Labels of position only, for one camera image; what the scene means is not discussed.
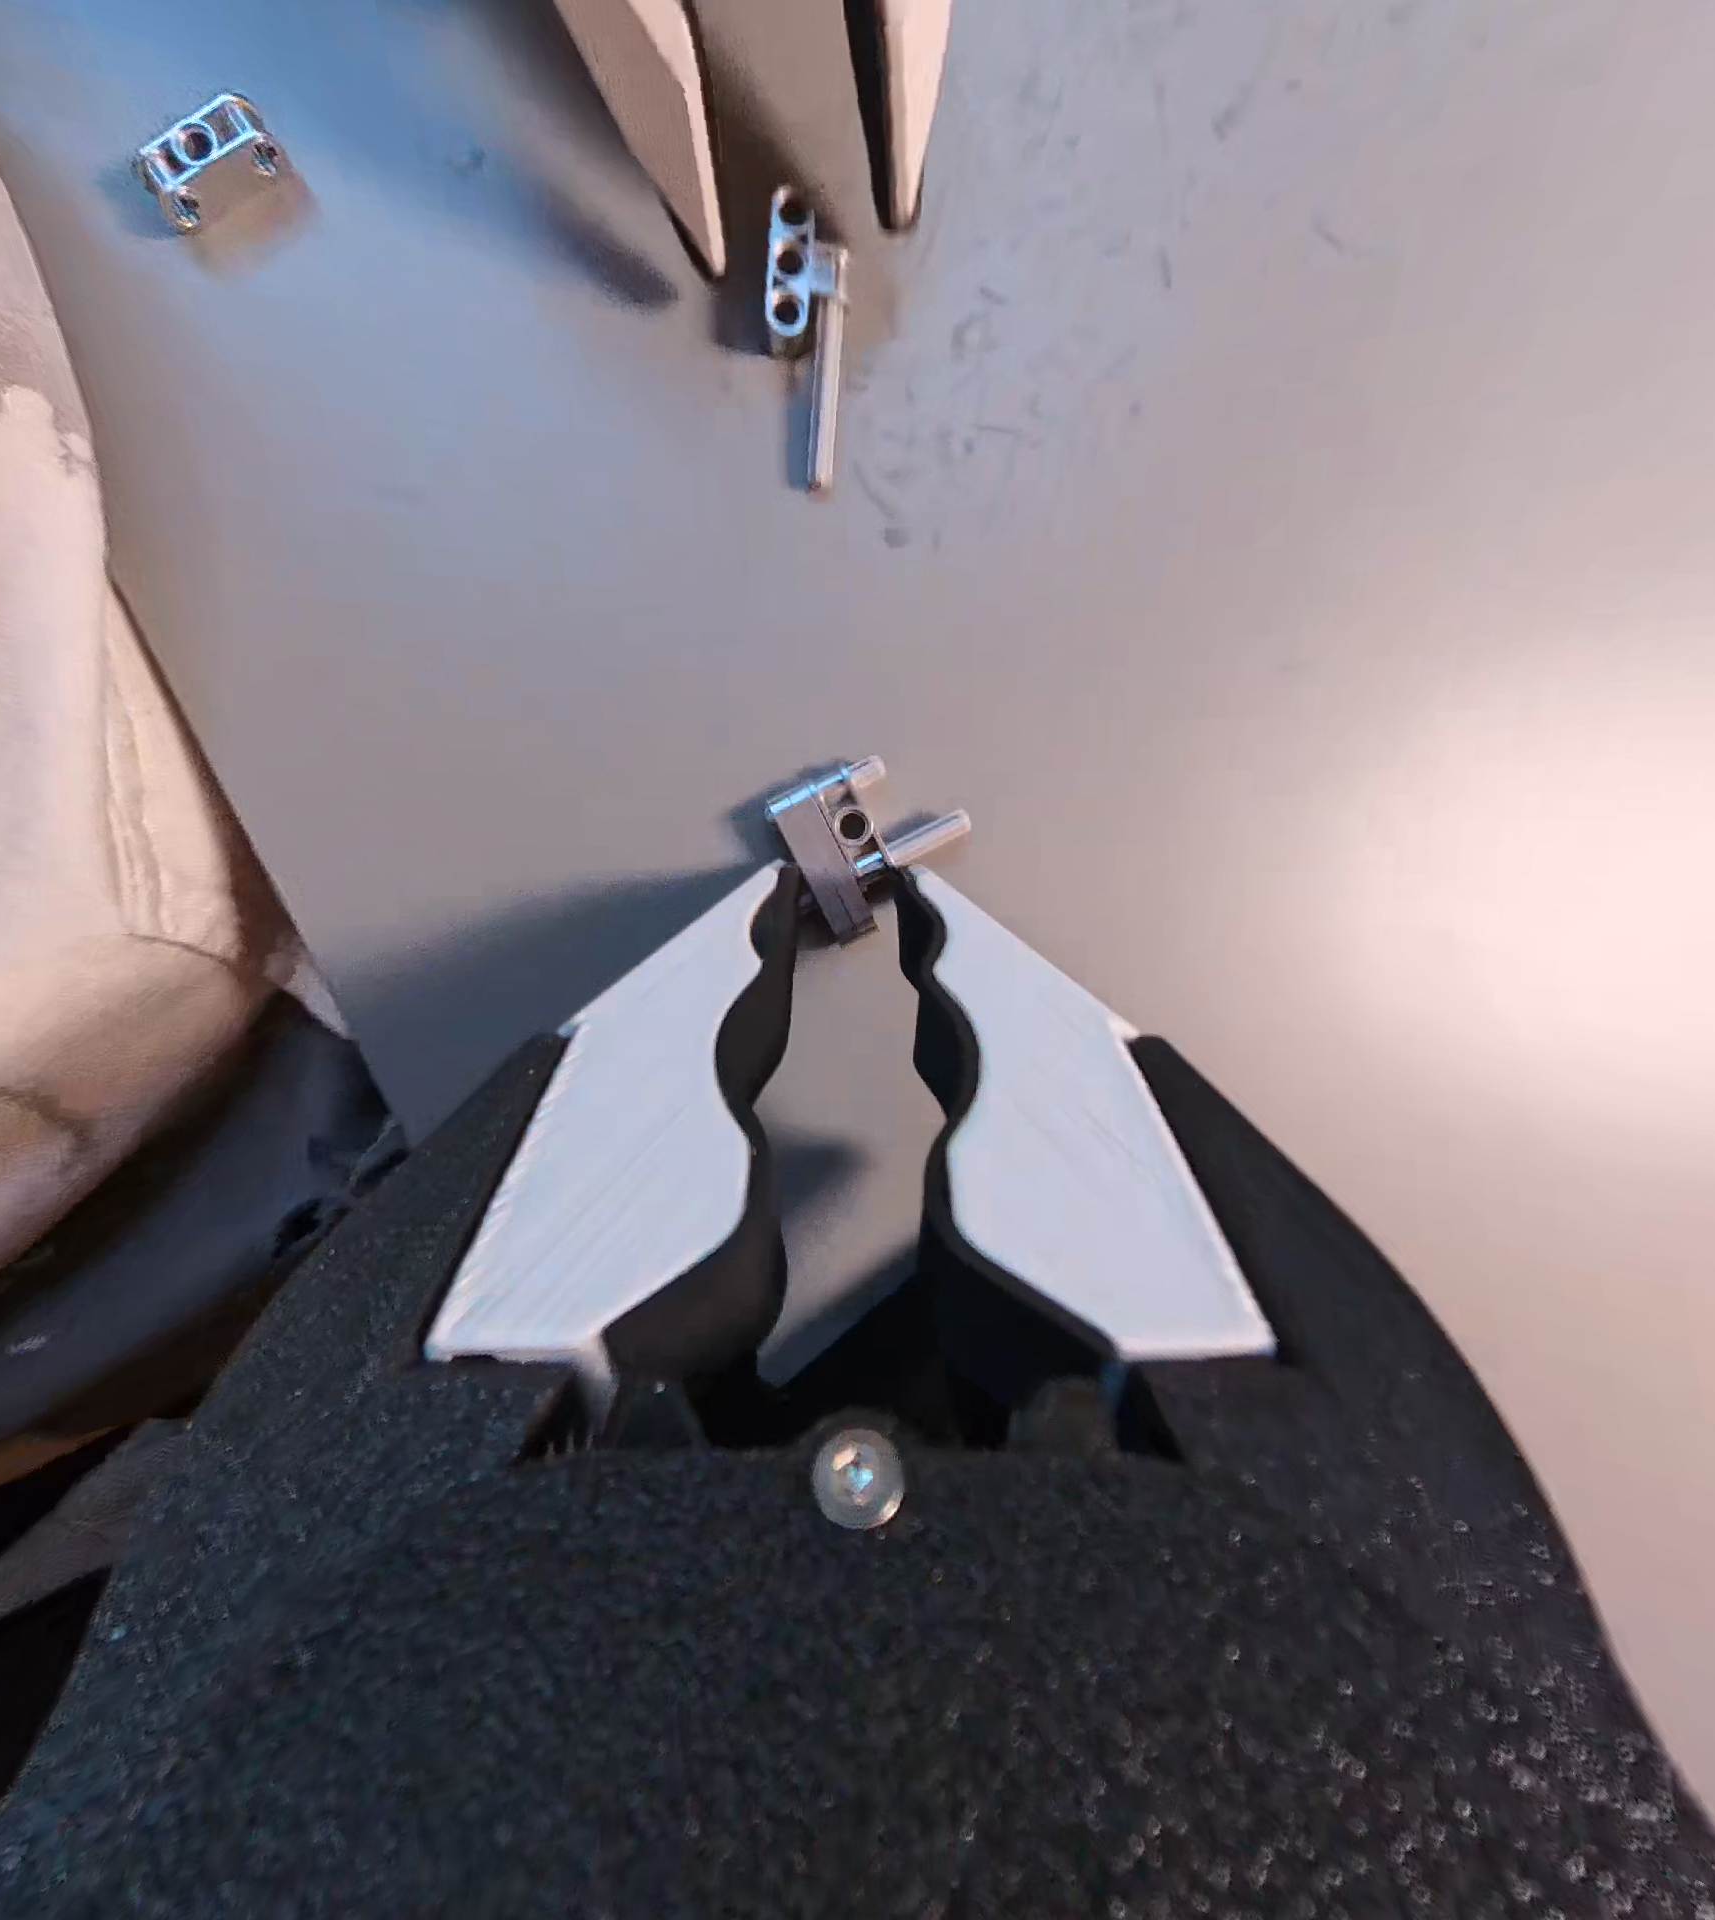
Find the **grey double cross-hole connector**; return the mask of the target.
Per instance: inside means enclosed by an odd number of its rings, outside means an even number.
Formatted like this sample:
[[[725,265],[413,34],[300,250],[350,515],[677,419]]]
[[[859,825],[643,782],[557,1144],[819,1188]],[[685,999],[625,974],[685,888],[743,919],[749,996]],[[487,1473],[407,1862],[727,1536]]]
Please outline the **grey double cross-hole connector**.
[[[142,141],[132,171],[164,226],[204,232],[238,208],[254,208],[296,182],[286,141],[246,93],[222,90]]]

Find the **grey block with pins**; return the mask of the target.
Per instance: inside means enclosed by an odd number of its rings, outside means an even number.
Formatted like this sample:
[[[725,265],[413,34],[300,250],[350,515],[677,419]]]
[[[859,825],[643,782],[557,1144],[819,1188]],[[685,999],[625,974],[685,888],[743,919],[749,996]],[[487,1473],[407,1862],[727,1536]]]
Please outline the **grey block with pins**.
[[[887,882],[969,838],[965,810],[885,832],[875,812],[887,768],[877,756],[839,760],[779,787],[765,818],[829,937],[847,945],[873,929],[871,902]]]

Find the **grey three-hole beam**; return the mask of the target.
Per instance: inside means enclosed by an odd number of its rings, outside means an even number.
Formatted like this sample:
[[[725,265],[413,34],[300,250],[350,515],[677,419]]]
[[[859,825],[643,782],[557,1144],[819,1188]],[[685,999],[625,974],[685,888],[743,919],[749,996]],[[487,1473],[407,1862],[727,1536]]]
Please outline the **grey three-hole beam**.
[[[821,232],[815,205],[783,182],[769,203],[763,312],[769,349],[795,359],[815,341],[817,318],[849,297],[849,248]]]

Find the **short grey axle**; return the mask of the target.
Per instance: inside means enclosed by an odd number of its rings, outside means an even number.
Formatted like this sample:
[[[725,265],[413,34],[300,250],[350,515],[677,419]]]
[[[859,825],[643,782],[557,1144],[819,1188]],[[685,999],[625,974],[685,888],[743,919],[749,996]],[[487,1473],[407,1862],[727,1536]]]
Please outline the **short grey axle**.
[[[813,321],[813,387],[807,431],[807,489],[825,493],[833,484],[843,353],[849,307],[849,251],[815,239],[807,257],[807,290]]]

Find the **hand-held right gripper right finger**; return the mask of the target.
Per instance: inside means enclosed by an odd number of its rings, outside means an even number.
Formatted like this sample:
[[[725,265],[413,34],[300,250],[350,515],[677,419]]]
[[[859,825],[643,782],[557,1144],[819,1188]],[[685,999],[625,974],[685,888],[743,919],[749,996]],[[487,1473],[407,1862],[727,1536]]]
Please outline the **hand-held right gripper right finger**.
[[[941,1124],[919,1251],[993,1366],[1273,1359],[1139,1030],[927,870],[897,878],[913,1063]]]

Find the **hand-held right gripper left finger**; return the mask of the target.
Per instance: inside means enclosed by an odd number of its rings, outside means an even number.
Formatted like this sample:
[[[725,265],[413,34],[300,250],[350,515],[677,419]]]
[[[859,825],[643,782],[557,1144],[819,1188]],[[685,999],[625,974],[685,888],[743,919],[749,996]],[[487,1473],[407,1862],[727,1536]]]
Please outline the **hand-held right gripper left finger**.
[[[789,1037],[799,902],[797,868],[763,866],[565,1021],[425,1359],[615,1384],[755,1353],[787,1272],[755,1102]]]

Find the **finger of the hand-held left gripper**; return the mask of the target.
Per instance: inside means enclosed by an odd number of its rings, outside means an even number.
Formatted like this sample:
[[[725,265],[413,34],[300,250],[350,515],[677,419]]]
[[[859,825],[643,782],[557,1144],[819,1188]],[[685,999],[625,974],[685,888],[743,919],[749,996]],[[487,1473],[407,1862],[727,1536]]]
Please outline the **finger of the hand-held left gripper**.
[[[695,9],[687,2],[557,2],[629,155],[709,279],[727,265],[721,164]]]
[[[951,2],[843,3],[871,197],[889,232],[903,232],[917,219],[951,14]]]

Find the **person's grey patterned clothing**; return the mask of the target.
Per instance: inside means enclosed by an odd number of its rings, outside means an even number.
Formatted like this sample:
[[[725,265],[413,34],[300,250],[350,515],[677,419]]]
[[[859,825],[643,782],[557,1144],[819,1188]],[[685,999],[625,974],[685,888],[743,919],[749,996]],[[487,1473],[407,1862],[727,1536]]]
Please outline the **person's grey patterned clothing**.
[[[392,1145],[110,581],[0,169],[0,1487],[190,1404]]]

